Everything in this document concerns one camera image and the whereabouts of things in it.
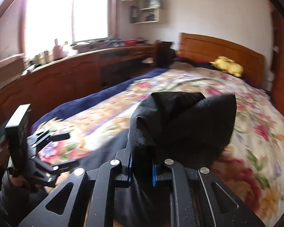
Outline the person's left hand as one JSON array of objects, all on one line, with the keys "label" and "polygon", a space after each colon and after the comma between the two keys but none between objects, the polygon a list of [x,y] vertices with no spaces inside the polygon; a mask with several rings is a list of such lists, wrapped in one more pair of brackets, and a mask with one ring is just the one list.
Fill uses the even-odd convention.
[{"label": "person's left hand", "polygon": [[31,184],[29,181],[27,181],[23,176],[19,175],[15,177],[14,175],[7,173],[9,177],[10,183],[13,185],[15,189],[18,191],[21,191],[23,193],[37,193],[38,192],[38,186],[35,184]]}]

